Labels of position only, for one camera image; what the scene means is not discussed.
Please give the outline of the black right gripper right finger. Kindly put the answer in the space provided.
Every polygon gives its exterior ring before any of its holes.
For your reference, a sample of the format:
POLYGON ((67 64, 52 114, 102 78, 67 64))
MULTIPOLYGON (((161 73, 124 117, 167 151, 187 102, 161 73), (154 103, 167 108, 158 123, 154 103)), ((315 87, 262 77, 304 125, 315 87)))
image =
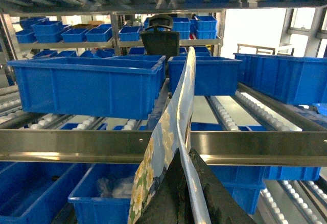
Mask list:
POLYGON ((200 179, 211 223, 255 223, 236 203, 194 148, 189 156, 200 179))

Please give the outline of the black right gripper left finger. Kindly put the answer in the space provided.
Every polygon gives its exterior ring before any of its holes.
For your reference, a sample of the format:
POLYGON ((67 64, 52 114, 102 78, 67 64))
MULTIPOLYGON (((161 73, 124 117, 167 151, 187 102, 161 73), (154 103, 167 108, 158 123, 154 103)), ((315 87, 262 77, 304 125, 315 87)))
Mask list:
POLYGON ((179 150, 137 223, 194 223, 179 150))

